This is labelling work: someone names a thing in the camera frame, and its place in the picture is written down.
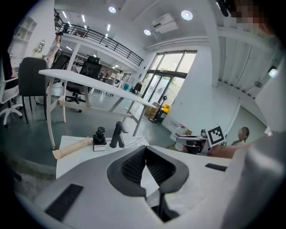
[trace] large window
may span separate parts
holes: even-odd
[[[195,51],[158,54],[145,76],[146,86],[141,92],[142,97],[151,103],[160,102],[166,88],[170,88],[177,96],[195,56]]]

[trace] balcony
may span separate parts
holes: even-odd
[[[85,29],[84,27],[81,27],[79,25],[69,25],[68,29],[64,31],[64,25],[66,23],[62,23],[61,26],[58,28],[57,32],[64,32],[67,34],[71,34],[74,36],[79,36],[85,39],[88,39],[90,41],[93,41],[95,43],[101,44],[117,53],[119,53],[121,56],[127,58],[134,64],[140,66],[143,59],[136,55],[134,52],[132,52],[130,49],[126,48],[124,45],[114,41],[111,38],[106,37],[105,35],[98,33],[91,29]]]

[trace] white chair base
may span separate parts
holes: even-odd
[[[3,122],[4,126],[7,126],[7,118],[8,118],[10,113],[16,113],[17,115],[20,116],[20,118],[22,118],[22,113],[20,111],[16,110],[16,108],[20,107],[20,106],[23,106],[23,104],[15,104],[15,105],[11,106],[10,108],[6,108],[0,112],[0,116],[2,114],[5,114],[4,122]]]

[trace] rolled paper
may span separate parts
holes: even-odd
[[[54,150],[53,155],[54,155],[55,159],[60,159],[60,158],[64,157],[65,155],[72,153],[72,152],[74,152],[80,148],[83,148],[87,145],[90,145],[92,143],[93,143],[93,140],[87,137],[81,141],[78,141],[72,145],[66,146],[62,149]]]

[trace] round ceiling light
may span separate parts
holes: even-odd
[[[108,10],[111,12],[111,13],[116,13],[116,8],[114,6],[110,6],[108,8]]]
[[[150,36],[151,35],[151,32],[149,30],[144,30],[144,33],[147,35],[147,36]]]
[[[193,14],[189,10],[182,11],[181,16],[187,21],[190,21],[193,19]]]

